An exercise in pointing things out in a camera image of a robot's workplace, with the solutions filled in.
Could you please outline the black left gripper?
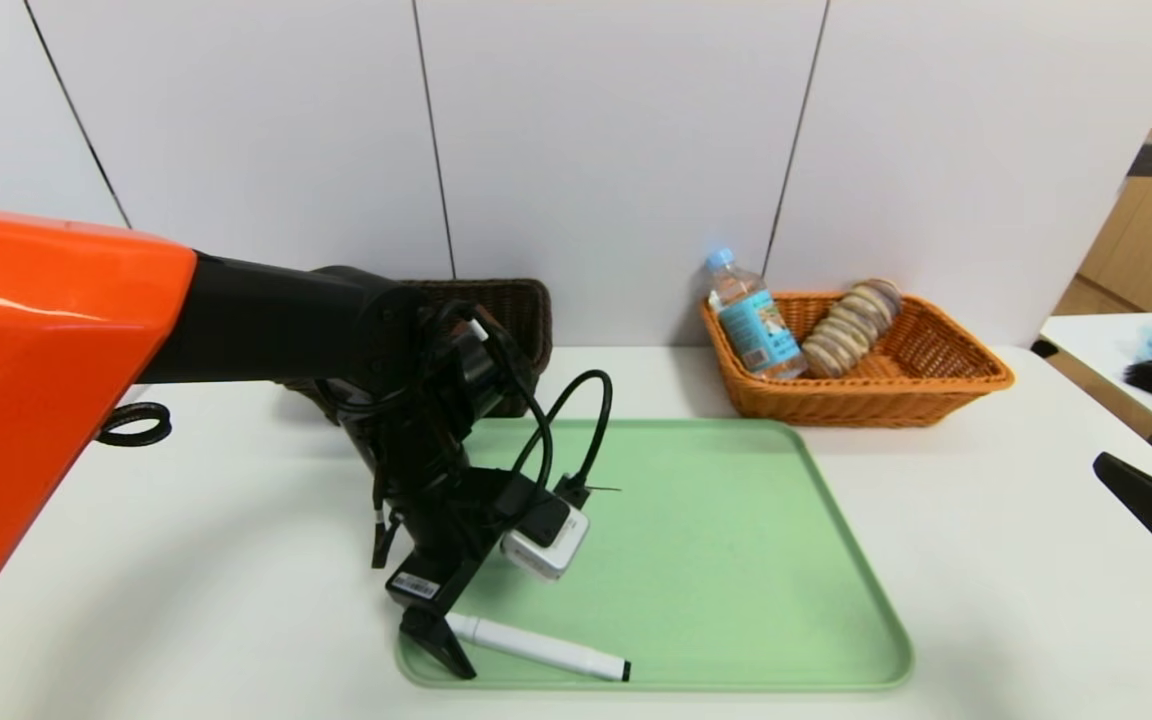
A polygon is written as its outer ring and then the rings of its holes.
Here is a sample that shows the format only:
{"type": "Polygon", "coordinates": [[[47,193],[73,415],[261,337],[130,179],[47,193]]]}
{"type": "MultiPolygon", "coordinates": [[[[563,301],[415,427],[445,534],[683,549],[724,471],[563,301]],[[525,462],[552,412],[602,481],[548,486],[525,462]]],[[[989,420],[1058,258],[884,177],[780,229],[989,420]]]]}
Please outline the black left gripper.
{"type": "Polygon", "coordinates": [[[506,520],[515,510],[515,473],[463,468],[425,488],[391,475],[385,486],[414,541],[410,555],[387,582],[393,600],[410,606],[403,611],[399,632],[457,679],[476,679],[444,614],[497,550],[506,520]]]}

